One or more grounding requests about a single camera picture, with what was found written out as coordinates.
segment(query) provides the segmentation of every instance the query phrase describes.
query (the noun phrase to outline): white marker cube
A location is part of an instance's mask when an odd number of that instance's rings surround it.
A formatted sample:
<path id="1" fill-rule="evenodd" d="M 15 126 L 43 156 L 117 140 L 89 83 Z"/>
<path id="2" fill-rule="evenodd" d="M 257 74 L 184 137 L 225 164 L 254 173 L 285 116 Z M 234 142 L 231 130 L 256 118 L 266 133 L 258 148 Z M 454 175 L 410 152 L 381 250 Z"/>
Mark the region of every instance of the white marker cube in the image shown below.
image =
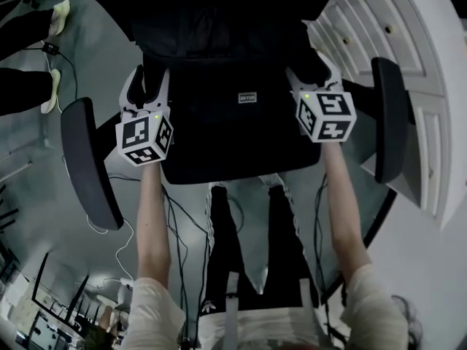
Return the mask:
<path id="1" fill-rule="evenodd" d="M 346 141 L 357 121 L 350 93 L 325 90 L 300 92 L 296 117 L 313 142 Z"/>
<path id="2" fill-rule="evenodd" d="M 133 166 L 165 160 L 174 129 L 163 112 L 132 118 L 115 126 L 118 153 Z"/>

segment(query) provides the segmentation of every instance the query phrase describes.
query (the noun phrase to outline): chair armrest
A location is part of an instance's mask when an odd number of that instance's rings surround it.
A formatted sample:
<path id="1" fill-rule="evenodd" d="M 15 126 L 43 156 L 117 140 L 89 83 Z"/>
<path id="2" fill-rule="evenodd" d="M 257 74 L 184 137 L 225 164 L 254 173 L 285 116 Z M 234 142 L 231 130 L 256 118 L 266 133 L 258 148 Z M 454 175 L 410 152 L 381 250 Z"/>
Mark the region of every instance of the chair armrest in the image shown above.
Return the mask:
<path id="1" fill-rule="evenodd" d="M 105 132 L 102 135 L 107 138 L 99 141 L 99 132 L 103 131 L 96 130 L 93 103 L 89 98 L 76 100 L 61 115 L 63 155 L 74 191 L 93 224 L 109 230 L 118 230 L 123 225 L 123 217 L 101 152 L 112 150 L 112 147 L 104 147 L 106 143 L 115 147 L 116 139 L 109 139 L 108 135 L 111 124 L 119 120 L 119 115 L 115 115 L 102 125 Z"/>
<path id="2" fill-rule="evenodd" d="M 377 164 L 379 183 L 394 180 L 401 172 L 406 154 L 409 106 L 401 69 L 386 58 L 371 61 L 377 107 Z"/>

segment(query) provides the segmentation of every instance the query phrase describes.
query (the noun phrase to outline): white sleeve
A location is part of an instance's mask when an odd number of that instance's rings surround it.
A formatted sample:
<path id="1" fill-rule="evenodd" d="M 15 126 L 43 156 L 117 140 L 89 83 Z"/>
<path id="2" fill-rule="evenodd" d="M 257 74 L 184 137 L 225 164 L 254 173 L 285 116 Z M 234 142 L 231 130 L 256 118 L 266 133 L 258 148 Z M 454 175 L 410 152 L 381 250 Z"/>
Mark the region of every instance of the white sleeve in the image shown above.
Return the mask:
<path id="1" fill-rule="evenodd" d="M 353 274 L 341 320 L 352 330 L 347 350 L 407 349 L 409 325 L 386 293 L 373 265 L 364 265 Z"/>
<path id="2" fill-rule="evenodd" d="M 133 290 L 129 327 L 123 350 L 178 349 L 185 314 L 154 279 L 138 279 Z"/>

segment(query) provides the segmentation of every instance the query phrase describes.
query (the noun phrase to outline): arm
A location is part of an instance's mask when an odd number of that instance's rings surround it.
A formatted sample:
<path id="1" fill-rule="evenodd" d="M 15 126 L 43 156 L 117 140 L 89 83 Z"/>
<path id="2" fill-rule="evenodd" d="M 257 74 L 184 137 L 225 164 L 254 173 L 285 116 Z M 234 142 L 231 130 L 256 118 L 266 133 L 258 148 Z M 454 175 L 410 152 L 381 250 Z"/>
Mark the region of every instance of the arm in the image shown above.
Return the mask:
<path id="1" fill-rule="evenodd" d="M 339 143 L 323 144 L 333 248 L 347 284 L 342 319 L 351 328 L 346 349 L 407 349 L 407 321 L 374 273 Z"/>
<path id="2" fill-rule="evenodd" d="M 167 289 L 171 260 L 159 163 L 143 168 L 136 238 L 138 278 L 155 279 Z"/>
<path id="3" fill-rule="evenodd" d="M 347 284 L 354 272 L 371 263 L 363 244 L 357 198 L 339 143 L 323 144 L 333 248 Z"/>
<path id="4" fill-rule="evenodd" d="M 136 238 L 138 280 L 134 285 L 130 325 L 122 349 L 177 350 L 177 337 L 185 314 L 167 291 L 170 248 L 159 163 L 143 168 Z"/>

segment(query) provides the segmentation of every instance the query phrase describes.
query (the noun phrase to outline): leg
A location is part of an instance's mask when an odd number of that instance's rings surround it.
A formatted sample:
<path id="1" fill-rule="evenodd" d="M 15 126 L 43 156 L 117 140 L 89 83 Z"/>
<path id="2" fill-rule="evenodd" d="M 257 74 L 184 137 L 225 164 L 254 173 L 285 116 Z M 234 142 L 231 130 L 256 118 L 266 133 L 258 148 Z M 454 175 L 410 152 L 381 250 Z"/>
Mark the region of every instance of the leg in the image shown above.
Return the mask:
<path id="1" fill-rule="evenodd" d="M 300 307 L 300 279 L 310 279 L 312 302 L 319 298 L 294 225 L 294 215 L 285 189 L 269 189 L 269 272 L 264 298 L 272 307 Z"/>
<path id="2" fill-rule="evenodd" d="M 53 93 L 53 78 L 44 71 L 0 69 L 0 80 L 7 95 L 0 115 L 32 109 L 49 101 Z"/>
<path id="3" fill-rule="evenodd" d="M 242 250 L 236 235 L 235 222 L 227 201 L 227 189 L 213 187 L 208 197 L 209 244 L 212 248 L 207 265 L 206 303 L 214 303 L 215 311 L 225 310 L 228 274 L 238 272 L 239 309 L 247 310 L 257 296 L 244 272 Z"/>
<path id="4" fill-rule="evenodd" d="M 9 20 L 0 28 L 0 60 L 48 38 L 53 9 L 31 12 Z"/>

